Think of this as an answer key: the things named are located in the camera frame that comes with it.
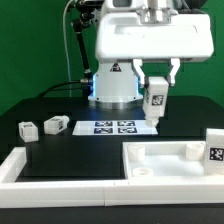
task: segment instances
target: white cube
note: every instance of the white cube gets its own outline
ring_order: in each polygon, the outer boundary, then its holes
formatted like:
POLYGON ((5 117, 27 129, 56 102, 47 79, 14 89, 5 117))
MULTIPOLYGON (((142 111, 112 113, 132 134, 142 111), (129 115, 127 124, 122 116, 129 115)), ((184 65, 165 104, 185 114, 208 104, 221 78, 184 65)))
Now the white cube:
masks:
POLYGON ((206 174, 224 175, 224 130, 207 129, 204 167, 206 174))
POLYGON ((69 118, 67 116, 55 116, 44 122, 45 134, 56 135, 67 128, 69 118))
POLYGON ((19 135, 24 142, 34 142, 39 140, 38 129, 32 122, 19 123, 19 135))

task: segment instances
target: white block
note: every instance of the white block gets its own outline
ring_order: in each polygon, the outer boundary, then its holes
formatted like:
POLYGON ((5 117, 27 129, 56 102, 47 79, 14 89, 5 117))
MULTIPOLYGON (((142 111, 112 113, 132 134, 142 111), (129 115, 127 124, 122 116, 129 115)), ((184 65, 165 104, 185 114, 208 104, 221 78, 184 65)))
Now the white block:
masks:
POLYGON ((19 135, 24 142, 34 142, 39 140, 38 129, 32 122, 19 123, 19 135))
POLYGON ((224 130, 207 129, 205 173, 224 175, 224 130))
POLYGON ((148 80, 143 110, 148 126, 156 126, 159 117, 164 116, 169 85, 164 77, 149 77, 148 80))
POLYGON ((56 135, 67 128, 69 118, 67 116, 55 116, 44 122, 45 134, 56 135))
POLYGON ((0 183, 13 183, 26 164, 25 147, 14 148, 0 166, 0 183))

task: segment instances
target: label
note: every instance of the label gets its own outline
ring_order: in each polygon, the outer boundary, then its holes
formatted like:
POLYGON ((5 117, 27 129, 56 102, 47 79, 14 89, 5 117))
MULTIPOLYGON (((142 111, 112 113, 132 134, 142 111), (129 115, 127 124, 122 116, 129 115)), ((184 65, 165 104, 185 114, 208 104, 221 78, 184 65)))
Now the label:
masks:
POLYGON ((210 162, 223 162, 224 161, 224 148, 210 147, 208 160, 210 162))
POLYGON ((152 106, 161 106, 163 105, 163 95, 154 95, 152 96, 152 106))
POLYGON ((121 72, 121 68, 118 63, 114 63, 113 67, 110 70, 111 72, 121 72))

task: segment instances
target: black cable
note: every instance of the black cable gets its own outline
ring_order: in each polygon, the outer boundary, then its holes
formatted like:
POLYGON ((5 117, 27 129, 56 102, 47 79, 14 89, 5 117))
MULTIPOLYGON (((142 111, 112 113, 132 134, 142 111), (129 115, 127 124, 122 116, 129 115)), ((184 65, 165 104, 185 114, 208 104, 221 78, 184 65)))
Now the black cable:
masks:
POLYGON ((58 87, 61 87, 61 86, 66 86, 66 85, 78 84, 78 83, 80 83, 80 81, 75 80, 75 81, 71 81, 71 82, 62 82, 62 83, 53 85, 50 88, 48 88, 47 90, 40 93, 37 97, 39 97, 39 98, 44 97, 48 92, 52 91, 55 88, 58 88, 58 87))
POLYGON ((67 91, 67 90, 81 90, 82 88, 65 88, 65 89, 51 89, 49 92, 56 92, 56 91, 67 91))

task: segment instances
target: black surface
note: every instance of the black surface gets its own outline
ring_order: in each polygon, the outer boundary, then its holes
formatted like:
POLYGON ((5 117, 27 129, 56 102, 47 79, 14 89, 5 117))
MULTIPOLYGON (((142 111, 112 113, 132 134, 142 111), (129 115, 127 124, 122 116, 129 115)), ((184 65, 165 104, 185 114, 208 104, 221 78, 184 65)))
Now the black surface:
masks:
MULTIPOLYGON (((204 97, 169 97, 158 136, 72 136, 77 120, 140 120, 141 107, 102 110, 81 98, 21 101, 0 117, 0 161, 15 146, 24 146, 18 123, 33 121, 40 140, 27 143, 28 162, 17 181, 122 179, 122 142, 204 140, 206 128, 224 128, 224 109, 204 97), (69 128, 56 136, 43 133, 43 122, 70 117, 69 128)), ((223 205, 161 205, 91 208, 1 209, 0 223, 223 223, 223 205)))

